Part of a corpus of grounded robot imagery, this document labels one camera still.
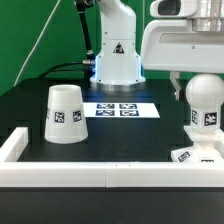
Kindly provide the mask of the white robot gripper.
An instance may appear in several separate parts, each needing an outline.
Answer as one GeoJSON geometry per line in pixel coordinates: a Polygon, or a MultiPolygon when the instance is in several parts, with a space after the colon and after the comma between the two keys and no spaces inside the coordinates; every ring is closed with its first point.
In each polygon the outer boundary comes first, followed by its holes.
{"type": "Polygon", "coordinates": [[[224,73],[224,33],[194,32],[191,20],[154,20],[143,33],[141,61],[145,70],[171,71],[181,100],[179,72],[224,73]]]}

